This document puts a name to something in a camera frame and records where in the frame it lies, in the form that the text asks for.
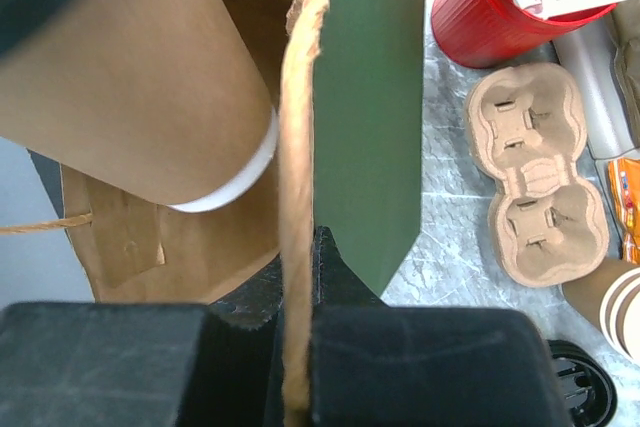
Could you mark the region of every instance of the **brown paper bag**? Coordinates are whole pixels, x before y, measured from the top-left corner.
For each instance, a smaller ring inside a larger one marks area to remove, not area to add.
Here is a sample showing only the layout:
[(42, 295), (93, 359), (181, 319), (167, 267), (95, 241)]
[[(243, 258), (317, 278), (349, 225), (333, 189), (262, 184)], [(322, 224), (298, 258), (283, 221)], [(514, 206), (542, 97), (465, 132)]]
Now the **brown paper bag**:
[(68, 229), (97, 301), (210, 303), (277, 255), (276, 168), (235, 202), (185, 214), (62, 168)]

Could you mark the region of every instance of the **brown paper cup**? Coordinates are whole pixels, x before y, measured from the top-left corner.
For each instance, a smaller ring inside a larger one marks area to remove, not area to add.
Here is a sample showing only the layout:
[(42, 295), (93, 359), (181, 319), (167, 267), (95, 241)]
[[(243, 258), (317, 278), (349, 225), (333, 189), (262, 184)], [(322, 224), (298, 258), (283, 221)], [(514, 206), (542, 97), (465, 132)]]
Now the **brown paper cup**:
[(247, 190), (276, 137), (222, 0), (72, 0), (2, 59), (0, 118), (0, 135), (185, 211)]
[(574, 309), (598, 330), (603, 331), (600, 323), (600, 308), (603, 305), (603, 301), (608, 300), (607, 291), (618, 278), (634, 269), (638, 269), (638, 272), (640, 272), (638, 266), (629, 262), (605, 259), (589, 275), (562, 284), (562, 292), (567, 302)]

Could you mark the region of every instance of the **white straw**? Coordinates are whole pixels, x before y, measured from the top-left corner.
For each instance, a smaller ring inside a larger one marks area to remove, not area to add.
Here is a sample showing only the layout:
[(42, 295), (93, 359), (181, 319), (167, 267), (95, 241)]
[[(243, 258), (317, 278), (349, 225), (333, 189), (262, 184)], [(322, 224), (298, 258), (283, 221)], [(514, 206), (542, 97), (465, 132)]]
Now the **white straw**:
[(625, 0), (557, 0), (547, 3), (546, 6), (543, 5), (542, 15), (546, 18), (558, 17), (624, 1)]

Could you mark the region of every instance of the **cardboard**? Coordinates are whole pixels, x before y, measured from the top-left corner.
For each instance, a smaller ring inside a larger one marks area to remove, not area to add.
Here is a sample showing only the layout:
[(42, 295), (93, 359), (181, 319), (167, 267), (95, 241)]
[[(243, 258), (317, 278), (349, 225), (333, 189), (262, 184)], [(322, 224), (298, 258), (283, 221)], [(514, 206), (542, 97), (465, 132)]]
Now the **cardboard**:
[(576, 170), (586, 126), (571, 75), (555, 64), (498, 71), (474, 87), (466, 112), (472, 156), (496, 180), (489, 225), (500, 265), (531, 287), (593, 271), (609, 231), (599, 192)]
[[(291, 0), (222, 1), (265, 80), (268, 104), (277, 104)], [(332, 228), (345, 260), (378, 294), (420, 228), (423, 18), (424, 0), (331, 0), (315, 69), (316, 221)], [(219, 86), (202, 65), (194, 69), (194, 88), (208, 98)], [(172, 145), (178, 133), (164, 134)], [(93, 224), (69, 236), (96, 299), (213, 302), (239, 286), (278, 251), (275, 170), (221, 209), (184, 214), (64, 167), (66, 214), (94, 213)]]
[(424, 0), (331, 0), (315, 65), (315, 220), (380, 295), (420, 232)]
[(0, 135), (157, 204), (233, 179), (272, 107), (222, 0), (71, 0), (0, 63)]

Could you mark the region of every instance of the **snack packet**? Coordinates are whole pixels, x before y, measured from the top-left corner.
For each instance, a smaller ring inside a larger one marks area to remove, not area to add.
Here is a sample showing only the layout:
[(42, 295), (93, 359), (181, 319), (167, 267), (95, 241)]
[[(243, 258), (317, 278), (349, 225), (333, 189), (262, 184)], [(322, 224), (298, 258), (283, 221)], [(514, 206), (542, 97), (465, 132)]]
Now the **snack packet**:
[(625, 231), (622, 258), (640, 264), (640, 161), (616, 159), (609, 162), (608, 170), (616, 218)]

